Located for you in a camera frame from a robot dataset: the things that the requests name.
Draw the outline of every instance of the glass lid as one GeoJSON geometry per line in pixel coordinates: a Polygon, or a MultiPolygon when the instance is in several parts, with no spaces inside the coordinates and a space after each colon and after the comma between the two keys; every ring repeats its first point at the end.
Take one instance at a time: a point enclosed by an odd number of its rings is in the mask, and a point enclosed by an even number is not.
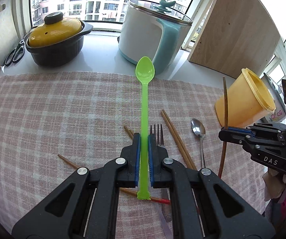
{"type": "Polygon", "coordinates": [[[129,4],[149,14],[153,14],[155,17],[174,21],[178,24],[190,26],[193,23],[185,14],[172,8],[176,4],[175,1],[166,2],[165,0],[160,0],[159,3],[156,3],[147,0],[130,0],[129,4]]]}

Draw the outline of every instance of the black pot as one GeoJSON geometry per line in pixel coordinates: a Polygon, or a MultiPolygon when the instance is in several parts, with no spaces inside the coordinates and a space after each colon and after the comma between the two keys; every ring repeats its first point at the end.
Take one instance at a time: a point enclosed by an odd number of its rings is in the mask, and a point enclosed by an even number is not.
{"type": "Polygon", "coordinates": [[[83,47],[84,35],[89,34],[93,26],[81,21],[82,30],[61,42],[44,46],[30,47],[29,35],[26,37],[26,49],[32,55],[34,62],[41,67],[59,67],[75,58],[83,47]]]}

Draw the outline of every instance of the metal screw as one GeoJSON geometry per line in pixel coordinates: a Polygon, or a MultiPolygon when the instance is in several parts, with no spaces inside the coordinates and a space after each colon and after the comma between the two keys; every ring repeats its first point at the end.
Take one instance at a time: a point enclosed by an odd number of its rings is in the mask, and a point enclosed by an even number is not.
{"type": "Polygon", "coordinates": [[[81,168],[77,169],[77,173],[79,175],[86,174],[87,173],[87,169],[85,167],[81,167],[81,168]]]}
{"type": "Polygon", "coordinates": [[[163,159],[163,162],[165,164],[172,164],[174,161],[173,161],[172,158],[166,157],[166,158],[163,159]]]}
{"type": "Polygon", "coordinates": [[[211,170],[209,170],[208,168],[203,168],[203,169],[201,169],[201,173],[202,173],[203,175],[208,176],[208,175],[210,175],[212,172],[211,172],[211,170]]]}
{"type": "Polygon", "coordinates": [[[122,158],[122,157],[119,157],[119,158],[117,158],[117,159],[115,160],[115,162],[116,162],[117,164],[124,164],[124,163],[126,162],[126,160],[125,160],[124,158],[122,158]]]}

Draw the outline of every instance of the pot lid knob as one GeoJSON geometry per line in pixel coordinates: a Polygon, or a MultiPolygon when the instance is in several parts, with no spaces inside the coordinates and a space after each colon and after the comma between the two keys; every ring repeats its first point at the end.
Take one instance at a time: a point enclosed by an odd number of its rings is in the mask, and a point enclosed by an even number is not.
{"type": "Polygon", "coordinates": [[[165,13],[165,12],[171,12],[171,10],[168,10],[166,7],[172,7],[176,4],[176,2],[175,1],[166,2],[165,0],[160,0],[159,4],[160,5],[153,5],[153,7],[157,9],[158,12],[165,13]]]}
{"type": "Polygon", "coordinates": [[[44,18],[44,23],[46,25],[57,23],[59,21],[63,20],[63,13],[62,12],[54,12],[50,13],[44,18]]]}

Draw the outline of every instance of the yellow plastic container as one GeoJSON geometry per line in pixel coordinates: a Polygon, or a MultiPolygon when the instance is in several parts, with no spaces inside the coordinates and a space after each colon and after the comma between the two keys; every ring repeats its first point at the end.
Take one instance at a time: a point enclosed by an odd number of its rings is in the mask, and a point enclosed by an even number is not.
{"type": "MultiPolygon", "coordinates": [[[[273,97],[262,80],[248,68],[227,90],[228,126],[246,127],[273,113],[276,109],[273,97]]],[[[215,103],[217,118],[224,126],[224,95],[215,103]]]]}

